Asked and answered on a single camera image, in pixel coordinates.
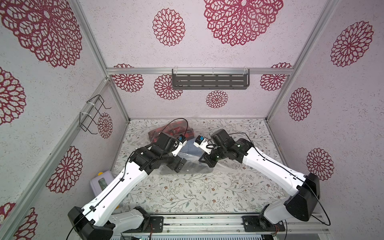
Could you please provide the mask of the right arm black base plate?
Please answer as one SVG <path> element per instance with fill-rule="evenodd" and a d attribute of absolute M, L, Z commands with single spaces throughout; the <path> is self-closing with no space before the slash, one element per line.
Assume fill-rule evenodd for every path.
<path fill-rule="evenodd" d="M 263 217 L 258 215 L 242 216 L 245 232 L 270 232 L 278 233 L 284 232 L 286 227 L 283 222 L 272 224 Z"/>

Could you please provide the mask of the dark grey striped shirt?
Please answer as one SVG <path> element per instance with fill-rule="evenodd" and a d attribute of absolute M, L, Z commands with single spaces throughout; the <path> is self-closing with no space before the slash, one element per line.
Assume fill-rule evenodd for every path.
<path fill-rule="evenodd" d="M 162 166 L 159 169 L 159 175 L 188 175 L 188 174 L 208 174 L 212 173 L 215 168 L 210 168 L 207 164 L 199 162 L 198 158 L 186 159 L 186 163 L 179 172 L 171 170 L 167 166 Z"/>

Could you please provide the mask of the red black plaid shirt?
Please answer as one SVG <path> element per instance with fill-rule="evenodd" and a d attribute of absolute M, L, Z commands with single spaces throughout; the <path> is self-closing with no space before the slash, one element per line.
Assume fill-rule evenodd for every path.
<path fill-rule="evenodd" d="M 185 121 L 175 121 L 167 126 L 162 126 L 149 131 L 148 137 L 151 143 L 155 143 L 158 140 L 159 134 L 162 132 L 176 138 L 179 135 L 184 135 L 187 140 L 191 140 L 195 137 L 194 129 L 188 126 L 188 129 L 186 130 L 186 126 L 187 123 Z"/>

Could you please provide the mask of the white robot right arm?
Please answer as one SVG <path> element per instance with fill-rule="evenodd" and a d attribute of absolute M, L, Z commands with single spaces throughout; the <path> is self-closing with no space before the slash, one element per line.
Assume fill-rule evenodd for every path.
<path fill-rule="evenodd" d="M 320 179 L 317 175 L 305 175 L 284 166 L 259 150 L 250 138 L 234 140 L 220 129 L 209 139 L 198 136 L 194 145 L 204 151 L 199 161 L 210 168 L 215 167 L 219 160 L 234 160 L 262 173 L 288 194 L 285 199 L 262 209 L 258 215 L 262 225 L 275 225 L 290 218 L 307 222 L 320 202 Z"/>

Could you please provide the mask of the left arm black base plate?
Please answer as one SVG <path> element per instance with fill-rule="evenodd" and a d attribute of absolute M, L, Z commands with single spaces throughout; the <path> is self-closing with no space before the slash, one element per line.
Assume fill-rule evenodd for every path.
<path fill-rule="evenodd" d="M 152 216 L 144 220 L 144 233 L 162 233 L 164 226 L 163 216 Z"/>

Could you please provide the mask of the clear plastic vacuum bag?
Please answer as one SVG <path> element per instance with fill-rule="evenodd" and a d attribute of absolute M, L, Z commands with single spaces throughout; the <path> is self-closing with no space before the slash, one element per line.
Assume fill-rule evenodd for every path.
<path fill-rule="evenodd" d="M 209 137 L 219 129 L 223 129 L 223 120 L 189 120 L 189 129 L 194 131 L 194 136 L 204 135 Z M 182 148 L 178 154 L 179 157 L 187 160 L 186 165 L 180 172 L 175 172 L 167 166 L 161 166 L 159 169 L 154 170 L 154 175 L 192 175 L 192 174 L 210 174 L 210 173 L 232 173 L 235 168 L 231 166 L 231 161 L 220 160 L 214 168 L 210 168 L 207 164 L 199 162 L 199 158 L 203 155 L 204 151 L 194 146 L 195 139 L 187 141 L 187 144 Z"/>

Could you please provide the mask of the light blue shirt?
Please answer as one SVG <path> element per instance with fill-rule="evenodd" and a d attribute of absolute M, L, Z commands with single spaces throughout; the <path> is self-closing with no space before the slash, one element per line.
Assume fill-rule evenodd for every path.
<path fill-rule="evenodd" d="M 179 152 L 179 156 L 187 157 L 187 158 L 201 157 L 204 151 L 201 150 L 200 148 L 195 147 L 194 142 L 195 142 L 194 140 L 188 140 L 186 145 Z"/>

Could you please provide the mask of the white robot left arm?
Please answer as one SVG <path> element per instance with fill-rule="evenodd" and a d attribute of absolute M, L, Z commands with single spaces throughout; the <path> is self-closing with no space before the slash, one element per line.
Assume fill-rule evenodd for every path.
<path fill-rule="evenodd" d="M 69 211 L 70 232 L 77 233 L 82 240 L 109 240 L 126 231 L 150 231 L 151 216 L 142 207 L 120 214 L 114 211 L 137 184 L 162 165 L 180 172 L 187 161 L 178 153 L 186 143 L 184 135 L 160 133 L 155 143 L 133 151 L 123 170 L 100 194 L 83 207 Z"/>

